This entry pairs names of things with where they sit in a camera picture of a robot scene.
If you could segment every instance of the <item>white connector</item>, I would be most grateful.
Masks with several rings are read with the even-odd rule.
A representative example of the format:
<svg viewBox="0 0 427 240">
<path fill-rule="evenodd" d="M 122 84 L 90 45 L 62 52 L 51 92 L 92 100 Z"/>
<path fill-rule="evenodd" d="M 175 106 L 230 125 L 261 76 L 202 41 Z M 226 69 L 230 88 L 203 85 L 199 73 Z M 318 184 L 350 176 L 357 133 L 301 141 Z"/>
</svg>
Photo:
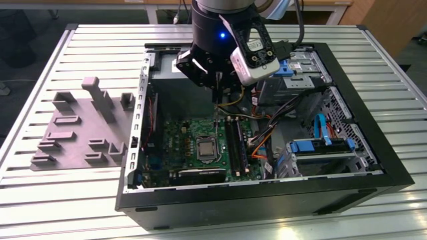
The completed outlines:
<svg viewBox="0 0 427 240">
<path fill-rule="evenodd" d="M 176 14 L 174 17 L 174 24 L 176 25 L 179 23 L 180 16 Z"/>
</svg>

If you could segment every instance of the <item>black rubber edge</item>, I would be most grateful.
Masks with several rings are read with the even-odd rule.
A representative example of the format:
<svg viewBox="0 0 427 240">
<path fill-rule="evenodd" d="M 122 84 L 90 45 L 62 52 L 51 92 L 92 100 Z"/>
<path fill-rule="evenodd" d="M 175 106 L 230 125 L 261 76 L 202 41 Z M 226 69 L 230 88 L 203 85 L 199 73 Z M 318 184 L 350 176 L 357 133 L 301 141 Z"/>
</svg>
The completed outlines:
<svg viewBox="0 0 427 240">
<path fill-rule="evenodd" d="M 78 23 L 68 23 L 66 26 L 66 30 L 76 30 L 79 27 Z"/>
<path fill-rule="evenodd" d="M 366 25 L 363 25 L 363 24 L 358 24 L 355 27 L 362 31 L 369 31 L 370 30 L 369 27 Z"/>
<path fill-rule="evenodd" d="M 362 134 L 365 135 L 367 144 L 370 145 L 373 153 L 377 155 L 377 159 L 385 168 L 386 175 L 393 178 L 395 186 L 414 184 L 411 175 L 355 90 L 329 45 L 326 43 L 314 43 L 313 45 L 317 49 L 325 68 L 334 79 L 341 96 L 354 115 L 355 122 Z"/>
</svg>

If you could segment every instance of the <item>wooden cabinet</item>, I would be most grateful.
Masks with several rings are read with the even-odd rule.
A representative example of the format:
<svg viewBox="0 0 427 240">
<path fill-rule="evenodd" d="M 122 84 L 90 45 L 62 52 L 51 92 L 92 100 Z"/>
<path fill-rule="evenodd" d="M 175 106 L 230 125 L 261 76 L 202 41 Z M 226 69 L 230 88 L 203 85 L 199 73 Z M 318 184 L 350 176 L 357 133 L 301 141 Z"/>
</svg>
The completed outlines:
<svg viewBox="0 0 427 240">
<path fill-rule="evenodd" d="M 427 0 L 354 0 L 341 25 L 366 25 L 397 57 L 427 22 Z"/>
</svg>

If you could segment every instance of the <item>yellow wire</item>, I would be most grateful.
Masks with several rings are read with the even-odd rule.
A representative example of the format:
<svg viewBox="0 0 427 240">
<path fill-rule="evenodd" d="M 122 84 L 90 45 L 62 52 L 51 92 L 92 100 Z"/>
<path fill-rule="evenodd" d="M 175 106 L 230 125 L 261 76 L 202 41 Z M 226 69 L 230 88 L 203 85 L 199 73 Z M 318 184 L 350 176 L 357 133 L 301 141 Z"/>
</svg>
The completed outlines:
<svg viewBox="0 0 427 240">
<path fill-rule="evenodd" d="M 227 107 L 241 102 L 241 100 L 243 99 L 245 91 L 246 91 L 246 88 L 243 86 L 241 87 L 242 87 L 242 93 L 241 93 L 239 99 L 234 102 L 219 104 L 221 107 Z"/>
</svg>

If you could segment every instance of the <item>wire bundle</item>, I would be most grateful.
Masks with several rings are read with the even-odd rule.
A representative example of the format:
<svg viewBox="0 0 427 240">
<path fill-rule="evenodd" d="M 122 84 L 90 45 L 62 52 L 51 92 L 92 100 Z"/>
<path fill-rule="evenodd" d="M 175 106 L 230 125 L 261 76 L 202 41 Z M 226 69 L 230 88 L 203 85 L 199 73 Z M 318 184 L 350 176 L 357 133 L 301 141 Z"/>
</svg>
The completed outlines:
<svg viewBox="0 0 427 240">
<path fill-rule="evenodd" d="M 253 152 L 251 156 L 253 158 L 263 158 L 267 159 L 266 156 L 261 156 L 257 155 L 258 150 L 261 149 L 262 145 L 267 142 L 269 138 L 273 135 L 274 129 L 279 123 L 279 119 L 282 116 L 285 116 L 286 114 L 289 114 L 290 112 L 293 112 L 297 108 L 297 106 L 299 105 L 299 103 L 302 102 L 303 98 L 306 96 L 309 96 L 310 94 L 318 93 L 318 92 L 323 92 L 327 89 L 327 86 L 319 86 L 314 89 L 309 89 L 306 91 L 303 91 L 298 96 L 295 96 L 290 101 L 287 101 L 286 104 L 283 104 L 279 108 L 279 110 L 275 112 L 275 114 L 271 116 L 270 121 L 267 123 L 267 127 L 265 128 L 265 130 L 261 132 L 259 135 L 257 135 L 253 139 L 250 143 L 254 143 L 255 141 L 258 141 L 261 138 L 263 138 L 263 140 L 261 141 L 258 147 L 255 148 L 255 151 Z"/>
</svg>

